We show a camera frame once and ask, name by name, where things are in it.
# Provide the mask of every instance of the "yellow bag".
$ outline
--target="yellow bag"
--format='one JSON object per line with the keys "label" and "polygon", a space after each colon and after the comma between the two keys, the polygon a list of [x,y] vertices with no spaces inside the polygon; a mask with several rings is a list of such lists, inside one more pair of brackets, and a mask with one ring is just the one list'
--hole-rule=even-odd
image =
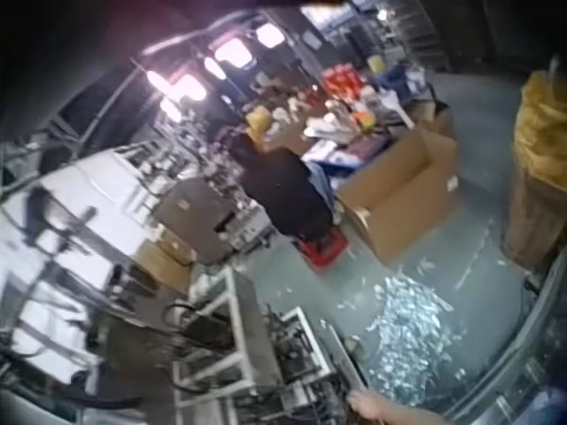
{"label": "yellow bag", "polygon": [[531,175],[567,189],[567,80],[532,74],[522,89],[514,147]]}

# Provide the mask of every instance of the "gray floor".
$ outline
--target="gray floor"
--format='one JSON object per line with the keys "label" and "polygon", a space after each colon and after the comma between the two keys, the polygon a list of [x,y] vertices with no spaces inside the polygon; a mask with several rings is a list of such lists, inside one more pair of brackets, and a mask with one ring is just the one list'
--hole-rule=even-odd
{"label": "gray floor", "polygon": [[[380,263],[344,225],[349,249],[323,273],[311,270],[279,238],[269,250],[254,253],[245,274],[275,310],[301,305],[314,326],[331,322],[343,336],[360,339],[359,362],[377,390],[384,385],[373,367],[381,365],[383,353],[380,329],[372,322],[383,314],[384,302],[376,296],[376,285],[384,288],[389,277],[403,274],[419,288],[433,289],[454,309],[439,317],[440,326],[456,338],[444,349],[443,359],[431,364],[427,397],[419,403],[441,409],[501,352],[527,313],[531,296],[523,289],[524,270],[499,250],[519,86],[467,75],[436,75],[432,80],[439,99],[453,110],[458,133],[461,203],[456,211],[391,264]],[[396,297],[395,291],[388,297]]]}

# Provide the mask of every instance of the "yellow container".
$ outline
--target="yellow container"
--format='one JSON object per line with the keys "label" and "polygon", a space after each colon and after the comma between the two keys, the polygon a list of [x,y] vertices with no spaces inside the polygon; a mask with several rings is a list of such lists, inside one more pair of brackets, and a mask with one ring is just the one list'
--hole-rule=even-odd
{"label": "yellow container", "polygon": [[384,65],[384,60],[380,55],[372,55],[367,59],[369,63],[370,71],[372,73],[383,73],[386,70],[386,66]]}

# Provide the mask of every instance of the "metal scrap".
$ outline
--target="metal scrap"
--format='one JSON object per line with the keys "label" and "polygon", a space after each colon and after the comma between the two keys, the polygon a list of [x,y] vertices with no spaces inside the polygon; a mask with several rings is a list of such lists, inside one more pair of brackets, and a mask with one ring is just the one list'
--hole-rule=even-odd
{"label": "metal scrap", "polygon": [[379,345],[367,362],[372,386],[385,397],[418,406],[439,376],[448,352],[462,335],[444,324],[453,307],[428,288],[399,271],[375,285],[383,309],[366,327],[377,332]]}

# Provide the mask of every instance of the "stool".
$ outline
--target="stool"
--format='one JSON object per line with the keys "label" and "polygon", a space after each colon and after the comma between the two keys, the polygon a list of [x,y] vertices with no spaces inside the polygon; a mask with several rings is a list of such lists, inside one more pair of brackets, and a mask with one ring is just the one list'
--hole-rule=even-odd
{"label": "stool", "polygon": [[318,269],[328,267],[348,246],[348,240],[340,228],[334,226],[316,241],[297,241],[296,248],[303,258]]}

